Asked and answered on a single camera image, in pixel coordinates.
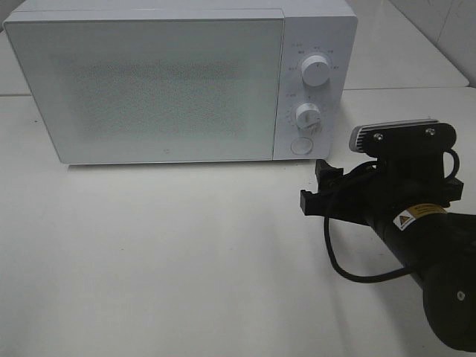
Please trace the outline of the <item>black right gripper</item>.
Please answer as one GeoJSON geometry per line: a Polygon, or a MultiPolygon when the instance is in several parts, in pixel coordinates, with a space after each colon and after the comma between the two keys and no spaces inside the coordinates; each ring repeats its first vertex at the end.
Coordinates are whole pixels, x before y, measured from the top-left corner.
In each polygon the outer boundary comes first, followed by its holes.
{"type": "Polygon", "coordinates": [[[344,176],[343,168],[318,159],[318,193],[301,190],[300,209],[305,216],[327,216],[376,231],[386,225],[405,231],[427,216],[446,215],[450,204],[461,199],[459,169],[458,159],[448,175],[442,159],[379,159],[344,176]]]}

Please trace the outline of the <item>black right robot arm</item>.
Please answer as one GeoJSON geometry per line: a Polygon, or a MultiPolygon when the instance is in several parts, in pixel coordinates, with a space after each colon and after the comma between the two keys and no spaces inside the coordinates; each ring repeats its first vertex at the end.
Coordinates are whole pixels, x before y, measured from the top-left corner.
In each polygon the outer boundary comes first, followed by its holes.
{"type": "Polygon", "coordinates": [[[434,334],[448,347],[475,351],[475,217],[452,213],[463,183],[443,171],[443,157],[377,159],[346,173],[319,160],[316,193],[302,191],[307,216],[371,228],[400,263],[396,270],[361,276],[337,260],[330,232],[324,242],[334,270],[356,283],[411,276],[422,290],[434,334]]]}

